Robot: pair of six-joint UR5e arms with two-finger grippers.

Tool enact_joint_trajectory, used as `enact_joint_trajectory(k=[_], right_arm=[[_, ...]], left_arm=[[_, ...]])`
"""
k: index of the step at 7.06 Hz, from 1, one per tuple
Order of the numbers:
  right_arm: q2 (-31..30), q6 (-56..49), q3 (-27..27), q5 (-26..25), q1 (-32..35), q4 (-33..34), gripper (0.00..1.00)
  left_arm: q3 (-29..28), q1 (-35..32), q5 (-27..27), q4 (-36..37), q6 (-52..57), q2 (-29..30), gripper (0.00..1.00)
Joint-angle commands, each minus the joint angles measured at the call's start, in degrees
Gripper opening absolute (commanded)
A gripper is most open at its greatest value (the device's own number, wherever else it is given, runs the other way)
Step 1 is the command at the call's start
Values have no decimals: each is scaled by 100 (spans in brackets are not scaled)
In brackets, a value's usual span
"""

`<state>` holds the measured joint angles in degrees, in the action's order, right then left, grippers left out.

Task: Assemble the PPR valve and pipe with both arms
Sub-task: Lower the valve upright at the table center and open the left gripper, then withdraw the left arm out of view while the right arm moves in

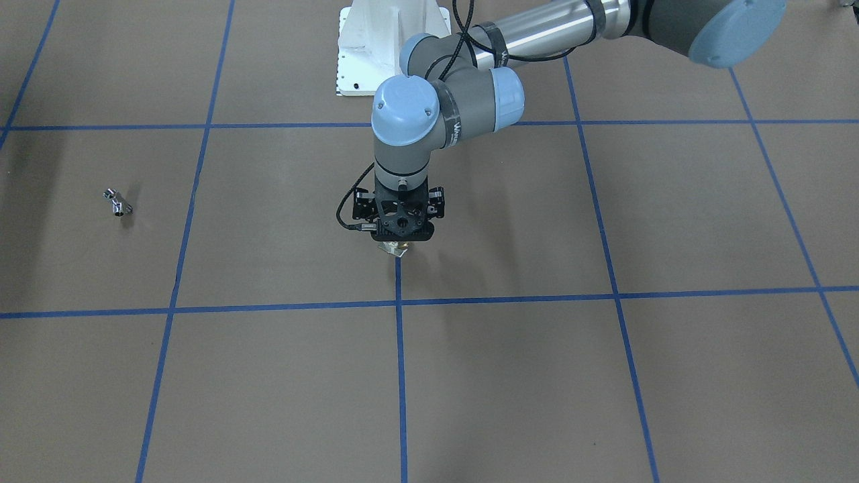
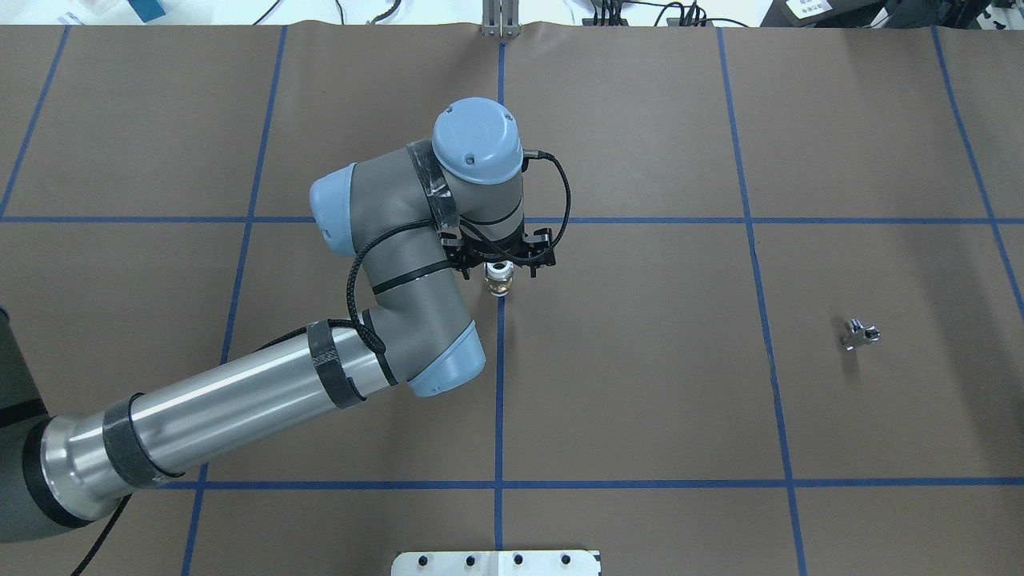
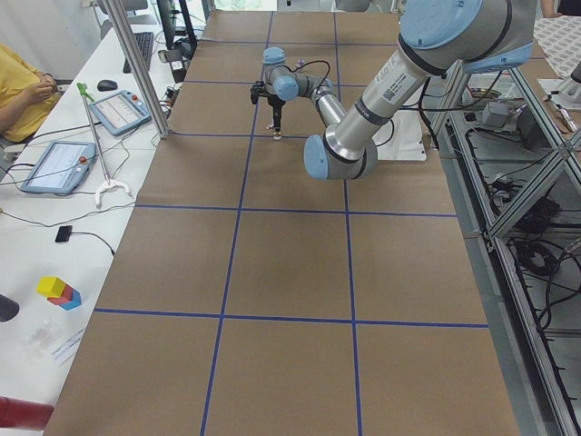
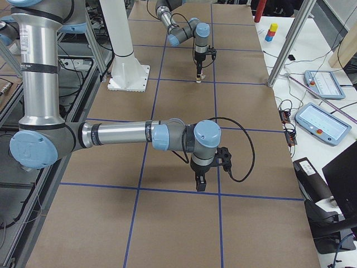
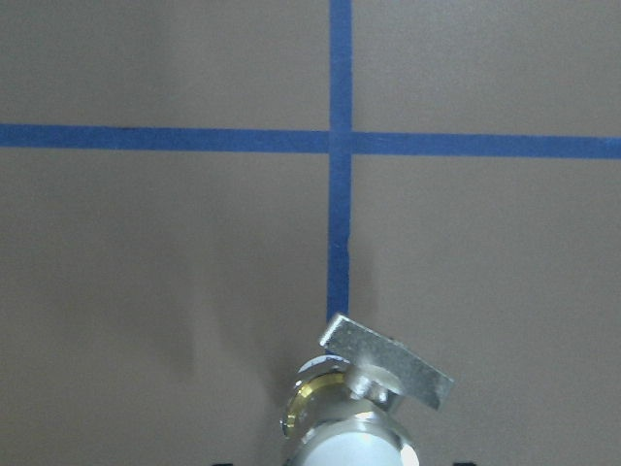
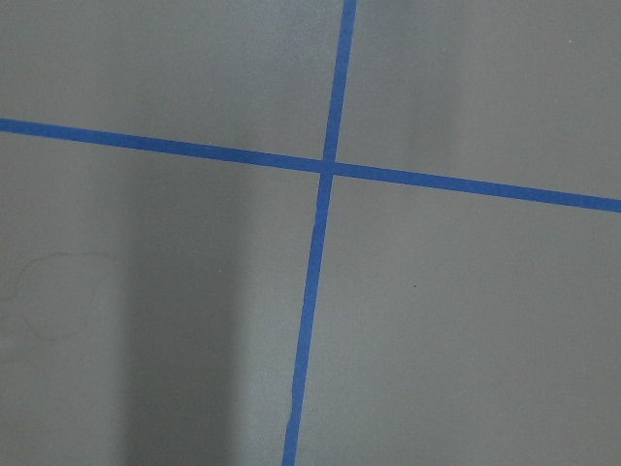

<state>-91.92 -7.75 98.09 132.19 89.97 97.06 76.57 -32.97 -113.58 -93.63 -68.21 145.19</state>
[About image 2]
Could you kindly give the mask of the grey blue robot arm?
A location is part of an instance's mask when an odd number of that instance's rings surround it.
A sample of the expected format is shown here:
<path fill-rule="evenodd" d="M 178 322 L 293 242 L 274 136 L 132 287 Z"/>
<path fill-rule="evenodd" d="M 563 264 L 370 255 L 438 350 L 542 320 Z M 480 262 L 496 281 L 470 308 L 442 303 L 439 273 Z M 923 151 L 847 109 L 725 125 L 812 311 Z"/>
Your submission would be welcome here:
<path fill-rule="evenodd" d="M 527 157 L 511 110 L 472 96 L 447 105 L 428 138 L 323 176 L 310 207 L 330 250 L 352 260 L 348 318 L 92 415 L 49 413 L 3 311 L 3 542 L 86 527 L 135 492 L 388 386 L 431 397 L 470 382 L 486 359 L 454 270 L 530 252 Z"/>

